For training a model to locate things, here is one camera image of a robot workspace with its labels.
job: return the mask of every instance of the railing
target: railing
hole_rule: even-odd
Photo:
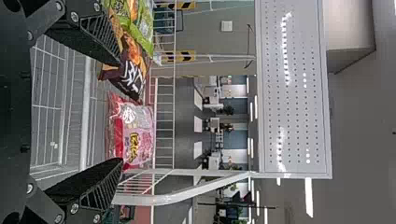
[[[120,190],[117,191],[113,204],[125,204],[136,206],[159,206],[171,203],[178,203],[189,198],[204,194],[211,190],[227,186],[229,184],[250,178],[254,173],[245,171],[204,171],[204,170],[187,170],[187,169],[152,169],[152,170],[132,170],[130,173],[135,174],[131,178],[119,184]],[[155,182],[152,185],[144,185],[144,180],[155,176]],[[222,178],[208,181],[197,186],[178,190],[163,195],[147,194],[161,180],[169,175],[188,175],[188,176],[223,176]]]

